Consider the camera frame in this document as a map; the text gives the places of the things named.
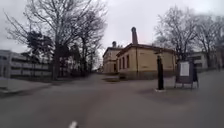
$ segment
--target road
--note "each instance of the road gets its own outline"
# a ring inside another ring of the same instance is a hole
[[[200,75],[200,89],[164,93],[156,81],[106,83],[91,76],[0,99],[0,128],[223,128],[224,72]]]

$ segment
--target window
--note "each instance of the window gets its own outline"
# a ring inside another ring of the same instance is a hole
[[[117,72],[117,64],[114,64],[114,71]]]
[[[121,69],[121,59],[119,59],[119,69]]]
[[[125,61],[124,61],[124,57],[122,58],[122,62],[123,62],[123,69],[125,69]]]
[[[196,68],[202,68],[202,63],[197,63],[197,64],[195,64],[195,67],[196,67]]]
[[[201,56],[193,56],[192,59],[193,60],[201,60]]]
[[[129,68],[129,55],[127,55],[127,68]]]

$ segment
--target post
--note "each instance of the post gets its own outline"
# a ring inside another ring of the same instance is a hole
[[[163,64],[162,59],[157,56],[157,68],[158,68],[158,90],[164,90],[164,80],[163,80]]]

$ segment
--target curb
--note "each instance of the curb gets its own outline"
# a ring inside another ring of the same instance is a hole
[[[17,91],[0,90],[0,99],[1,98],[13,97],[13,96],[19,96],[19,95],[28,95],[28,94],[34,93],[36,91],[40,91],[42,89],[47,89],[47,88],[50,88],[50,87],[51,87],[51,85],[38,87],[38,88],[32,88],[32,89],[27,89],[27,90],[17,90]]]

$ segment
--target facade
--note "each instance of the facade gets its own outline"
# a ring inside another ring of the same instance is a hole
[[[0,50],[0,77],[51,76],[46,62],[34,65],[21,54]]]
[[[103,55],[103,73],[104,74],[116,74],[117,71],[117,54],[122,48],[116,46],[116,42],[113,42],[113,47],[108,47]]]
[[[118,57],[118,72],[126,79],[151,79],[157,77],[157,54],[162,59],[164,76],[171,76],[175,70],[175,54],[169,49],[149,45],[129,44]]]
[[[138,44],[136,28],[133,27],[132,43],[125,48],[108,48],[103,56],[104,73],[117,72],[126,79],[150,79],[157,77],[157,54],[163,62],[164,75],[174,74],[175,52],[170,49]]]
[[[198,69],[199,71],[208,68],[207,59],[203,52],[194,52],[190,54],[189,57],[194,60],[194,65],[196,66],[196,69]]]
[[[208,69],[207,58],[204,52],[194,52],[191,53],[189,57],[194,60],[194,64],[198,71],[204,71]],[[210,61],[210,68],[212,69],[218,68],[219,66],[221,68],[223,66],[220,52],[211,52]]]

